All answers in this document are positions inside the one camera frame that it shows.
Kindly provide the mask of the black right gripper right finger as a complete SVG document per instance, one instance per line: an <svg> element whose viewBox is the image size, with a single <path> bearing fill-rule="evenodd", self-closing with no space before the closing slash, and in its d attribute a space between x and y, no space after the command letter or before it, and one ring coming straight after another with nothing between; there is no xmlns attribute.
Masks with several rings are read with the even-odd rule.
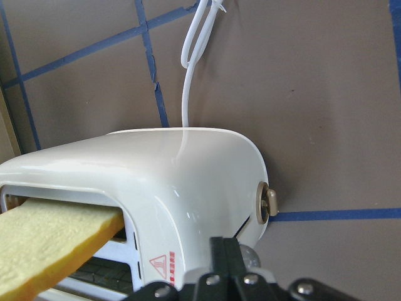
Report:
<svg viewBox="0 0 401 301"><path fill-rule="evenodd" d="M286 288L263 268L248 268L236 238L223 239L226 264L226 300L357 300L356 297L312 278L298 278Z"/></svg>

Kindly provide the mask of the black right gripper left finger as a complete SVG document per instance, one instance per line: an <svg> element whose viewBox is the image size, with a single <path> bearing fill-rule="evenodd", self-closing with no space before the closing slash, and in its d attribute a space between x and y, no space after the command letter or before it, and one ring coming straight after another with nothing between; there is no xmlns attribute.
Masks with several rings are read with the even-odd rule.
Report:
<svg viewBox="0 0 401 301"><path fill-rule="evenodd" d="M209 243L210 264L186 272L181 286L151 282L125 300L227 300L229 269L225 239L213 237Z"/></svg>

